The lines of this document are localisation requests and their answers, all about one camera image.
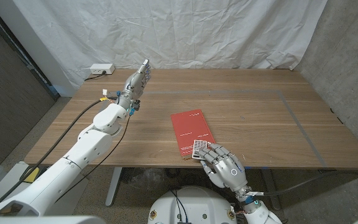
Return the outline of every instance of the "black cable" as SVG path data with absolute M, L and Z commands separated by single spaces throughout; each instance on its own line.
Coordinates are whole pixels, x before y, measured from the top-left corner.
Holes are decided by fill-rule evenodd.
M 94 79 L 94 78 L 99 78 L 99 77 L 101 77 L 101 76 L 103 76 L 103 75 L 105 75 L 105 74 L 106 74 L 106 71 L 105 71 L 105 70 L 103 70 L 102 74 L 98 75 L 97 77 L 87 78 L 87 79 L 86 79 L 86 80 L 84 80 L 84 81 L 91 80 L 91 79 Z
M 90 175 L 96 168 L 98 168 L 98 166 L 100 164 L 102 164 L 102 162 L 104 162 L 110 155 L 111 153 L 117 148 L 117 146 L 119 145 L 119 143 L 121 142 L 121 140 L 124 138 L 125 136 L 125 133 L 127 132 L 127 127 L 128 127 L 128 124 L 129 124 L 129 119 L 131 118 L 131 116 L 128 117 L 128 121 L 127 121 L 127 124 L 125 126 L 125 130 L 124 130 L 124 133 L 122 134 L 120 140 L 117 142 L 116 146 L 111 150 L 111 152 L 98 164 L 96 165 L 96 167 L 94 167 L 89 173 L 87 173 L 83 178 L 81 178 L 81 180 L 79 180 L 75 185 L 73 185 L 72 187 L 70 187 L 64 194 L 62 194 L 62 196 L 60 196 L 56 202 L 58 202 L 64 195 L 67 194 L 67 192 L 69 192 L 71 189 L 73 189 L 75 186 L 77 186 L 83 179 L 85 179 L 88 175 Z
M 179 209 L 179 220 L 182 222 L 181 220 L 181 212 L 180 212 L 180 206 L 179 206 L 179 202 L 178 202 L 178 197 L 176 197 L 176 195 L 174 194 L 175 198 L 177 199 L 177 205 L 178 205 L 178 209 Z
M 181 201 L 179 200 L 178 195 L 175 194 L 175 193 L 173 193 L 173 194 L 174 194 L 174 196 L 177 198 L 177 200 L 179 201 L 181 207 L 183 208 L 183 211 L 185 212 L 185 216 L 186 216 L 186 222 L 188 223 L 188 222 L 189 222 L 189 219 L 187 219 L 187 213 L 186 213 L 185 207 L 183 206 L 183 204 L 182 204 Z
M 336 170 L 336 171 L 332 171 L 332 172 L 327 172 L 327 173 L 324 173 L 324 174 L 321 174 L 321 175 L 318 175 L 316 177 L 313 177 L 307 181 L 304 181 L 300 184 L 297 184 L 293 187 L 290 187 L 288 189 L 285 189 L 285 190 L 278 190 L 278 191 L 275 191 L 275 192 L 264 192 L 264 194 L 262 196 L 274 196 L 274 195 L 281 195 L 281 194 L 285 194 L 285 193 L 288 193 L 289 191 L 291 190 L 294 190 L 298 187 L 301 187 L 309 182 L 312 182 L 312 181 L 315 181 L 315 180 L 319 180 L 319 179 L 322 179 L 324 177 L 329 177 L 329 176 L 332 176 L 332 175 L 338 175 L 338 174 L 354 174 L 354 175 L 358 175 L 358 171 L 352 171 L 352 170 Z
M 117 97 L 109 97 L 109 99 L 112 100 L 116 100 Z M 63 139 L 63 137 L 67 134 L 67 132 L 73 127 L 73 125 L 78 121 L 78 119 L 86 112 L 88 111 L 91 107 L 93 107 L 94 105 L 97 105 L 98 103 L 100 103 L 101 100 L 95 101 L 94 103 L 92 103 L 91 105 L 89 105 L 87 108 L 85 108 L 75 119 L 74 121 L 69 125 L 69 127 L 66 128 L 66 131 L 63 132 L 63 134 L 57 139 L 57 141 L 55 142 L 55 144 L 53 144 L 53 146 L 47 151 L 47 153 L 44 154 L 44 156 L 42 156 L 42 158 L 31 168 L 31 170 L 29 170 L 25 175 L 23 175 L 19 181 L 13 186 L 11 187 L 1 198 L 0 198 L 0 203 L 7 197 L 9 196 L 21 183 L 23 183 L 23 181 L 30 176 L 31 173 L 33 173 L 33 171 L 46 159 L 46 157 L 49 156 L 49 154 L 56 148 L 57 144 L 59 144 L 59 142 Z

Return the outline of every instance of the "book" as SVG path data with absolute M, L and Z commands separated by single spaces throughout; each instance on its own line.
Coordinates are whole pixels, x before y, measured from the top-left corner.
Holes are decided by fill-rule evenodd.
M 200 109 L 171 114 L 171 120 L 182 158 L 191 159 L 194 140 L 215 143 Z

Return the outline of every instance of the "wooden table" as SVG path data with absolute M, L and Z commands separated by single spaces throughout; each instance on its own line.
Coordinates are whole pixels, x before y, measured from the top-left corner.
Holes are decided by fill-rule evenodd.
M 133 72 L 116 70 L 84 83 L 25 162 L 35 164 L 73 119 L 102 97 L 103 88 L 112 93 L 122 90 Z M 152 70 L 140 100 L 124 139 L 103 165 L 201 167 L 199 161 L 181 158 L 170 119 L 173 113 L 201 109 L 216 142 L 246 167 L 358 169 L 357 139 L 298 72 Z M 61 158 L 107 105 L 104 101 L 84 114 L 43 164 Z

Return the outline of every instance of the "white backdrop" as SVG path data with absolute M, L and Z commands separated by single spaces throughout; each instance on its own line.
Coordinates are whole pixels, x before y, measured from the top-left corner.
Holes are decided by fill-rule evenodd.
M 290 68 L 326 0 L 14 0 L 75 88 L 93 63 Z

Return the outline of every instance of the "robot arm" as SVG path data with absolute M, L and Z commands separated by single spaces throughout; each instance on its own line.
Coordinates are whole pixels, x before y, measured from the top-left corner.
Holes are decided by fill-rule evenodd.
M 77 175 L 93 160 L 107 152 L 113 137 L 122 129 L 119 124 L 133 110 L 150 79 L 149 60 L 131 75 L 116 103 L 98 113 L 85 128 L 76 144 L 34 183 L 17 195 L 0 203 L 0 215 L 42 216 L 65 193 Z
M 244 166 L 240 160 L 225 147 L 208 143 L 212 149 L 200 149 L 199 154 L 214 167 L 215 172 L 201 161 L 203 168 L 211 181 L 220 188 L 229 187 L 236 193 L 236 199 L 244 210 L 244 216 L 250 224 L 281 223 L 277 216 L 270 212 L 262 201 L 254 200 L 250 195 L 251 188 L 247 186 Z

